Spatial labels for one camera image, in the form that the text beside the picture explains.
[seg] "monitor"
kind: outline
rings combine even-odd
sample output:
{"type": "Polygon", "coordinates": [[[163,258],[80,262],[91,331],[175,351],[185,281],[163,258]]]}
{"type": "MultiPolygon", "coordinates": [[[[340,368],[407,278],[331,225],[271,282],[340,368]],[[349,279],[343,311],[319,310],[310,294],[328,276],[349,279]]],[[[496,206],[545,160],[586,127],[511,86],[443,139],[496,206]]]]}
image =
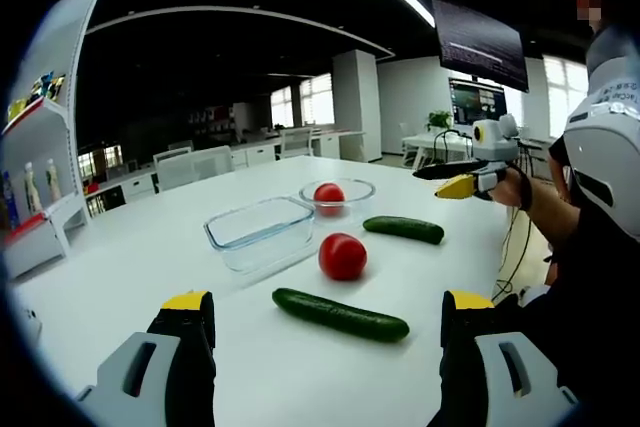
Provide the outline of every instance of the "monitor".
{"type": "Polygon", "coordinates": [[[440,64],[529,92],[517,30],[475,10],[433,0],[440,64]]]}
{"type": "Polygon", "coordinates": [[[476,120],[498,120],[507,113],[504,89],[468,80],[449,79],[453,128],[471,133],[476,120]]]}

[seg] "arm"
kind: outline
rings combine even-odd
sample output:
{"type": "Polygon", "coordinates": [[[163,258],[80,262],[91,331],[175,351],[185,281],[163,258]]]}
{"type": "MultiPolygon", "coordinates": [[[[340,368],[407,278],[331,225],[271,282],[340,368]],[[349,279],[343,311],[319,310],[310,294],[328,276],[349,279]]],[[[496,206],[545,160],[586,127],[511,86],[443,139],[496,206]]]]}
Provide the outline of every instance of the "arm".
{"type": "Polygon", "coordinates": [[[549,155],[549,169],[551,170],[553,184],[556,186],[560,198],[565,202],[569,202],[571,200],[571,194],[569,193],[567,181],[564,178],[564,167],[560,162],[551,157],[551,155],[549,155]]]}
{"type": "MultiPolygon", "coordinates": [[[[560,246],[576,230],[580,209],[560,199],[552,189],[538,180],[531,177],[528,179],[531,183],[531,208],[527,214],[554,247],[560,246]]],[[[520,174],[509,168],[505,180],[490,192],[491,197],[503,205],[520,207],[520,183],[520,174]]]]}

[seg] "bottle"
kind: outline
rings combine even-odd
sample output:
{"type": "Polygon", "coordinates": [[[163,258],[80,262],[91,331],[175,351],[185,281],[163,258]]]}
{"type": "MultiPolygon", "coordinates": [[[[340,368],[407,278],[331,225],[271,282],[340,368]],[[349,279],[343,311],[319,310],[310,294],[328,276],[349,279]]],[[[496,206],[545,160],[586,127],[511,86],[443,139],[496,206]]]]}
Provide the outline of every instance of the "bottle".
{"type": "Polygon", "coordinates": [[[60,184],[58,184],[58,170],[53,163],[53,159],[47,161],[47,184],[49,184],[53,201],[60,200],[62,194],[60,193],[60,184]]]}
{"type": "Polygon", "coordinates": [[[2,173],[2,187],[4,200],[7,204],[7,213],[9,214],[9,226],[11,230],[20,227],[20,217],[18,216],[18,208],[16,207],[16,199],[13,196],[13,188],[11,187],[11,179],[9,172],[2,173]]]}
{"type": "Polygon", "coordinates": [[[36,187],[35,179],[33,178],[33,164],[27,162],[24,166],[24,187],[27,193],[27,206],[29,207],[29,213],[36,215],[42,212],[42,204],[40,203],[40,194],[36,187]]]}

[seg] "hand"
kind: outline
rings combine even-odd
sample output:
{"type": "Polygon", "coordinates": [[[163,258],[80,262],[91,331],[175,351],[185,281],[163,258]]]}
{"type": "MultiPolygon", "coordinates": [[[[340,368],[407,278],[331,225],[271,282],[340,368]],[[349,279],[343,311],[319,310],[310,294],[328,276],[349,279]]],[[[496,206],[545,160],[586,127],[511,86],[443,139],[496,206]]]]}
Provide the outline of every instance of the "hand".
{"type": "Polygon", "coordinates": [[[506,178],[502,182],[499,182],[498,185],[489,192],[489,195],[493,200],[507,207],[520,207],[522,205],[520,182],[520,174],[512,168],[508,168],[506,178]]]}

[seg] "glass food storage container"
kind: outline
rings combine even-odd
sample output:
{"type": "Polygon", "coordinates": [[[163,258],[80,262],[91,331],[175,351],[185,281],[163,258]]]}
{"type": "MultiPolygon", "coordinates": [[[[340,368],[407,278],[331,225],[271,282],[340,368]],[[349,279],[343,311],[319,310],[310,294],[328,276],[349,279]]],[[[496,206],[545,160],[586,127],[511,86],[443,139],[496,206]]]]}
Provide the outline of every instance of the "glass food storage container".
{"type": "Polygon", "coordinates": [[[300,189],[300,198],[314,206],[316,223],[335,228],[360,224],[370,216],[375,186],[365,180],[333,179],[311,182],[300,189]],[[315,200],[316,190],[323,184],[336,184],[344,194],[344,201],[315,200]]]}
{"type": "Polygon", "coordinates": [[[313,209],[275,197],[217,215],[204,225],[234,272],[272,274],[313,254],[313,209]]]}

